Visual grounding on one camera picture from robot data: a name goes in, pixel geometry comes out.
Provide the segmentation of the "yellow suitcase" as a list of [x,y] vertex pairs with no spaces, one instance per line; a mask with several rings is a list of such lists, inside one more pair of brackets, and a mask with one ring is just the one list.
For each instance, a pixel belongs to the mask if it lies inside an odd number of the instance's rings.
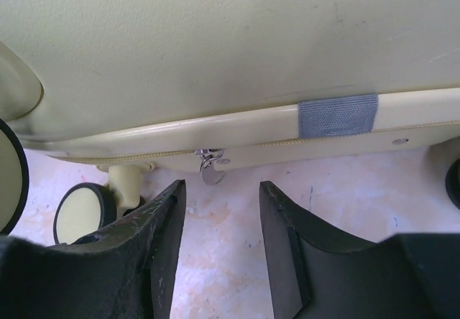
[[1,0],[1,117],[102,170],[431,146],[459,136],[459,0]]

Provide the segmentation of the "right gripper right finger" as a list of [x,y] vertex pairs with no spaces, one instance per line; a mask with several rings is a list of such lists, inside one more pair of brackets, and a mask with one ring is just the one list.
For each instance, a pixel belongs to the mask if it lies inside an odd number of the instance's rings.
[[457,318],[459,235],[342,231],[273,182],[259,208],[276,318]]

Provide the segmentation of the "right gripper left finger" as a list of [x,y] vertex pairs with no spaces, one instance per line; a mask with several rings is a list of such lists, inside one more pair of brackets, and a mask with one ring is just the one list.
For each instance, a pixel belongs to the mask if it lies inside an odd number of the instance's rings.
[[177,180],[74,244],[1,239],[3,318],[168,318],[186,209]]

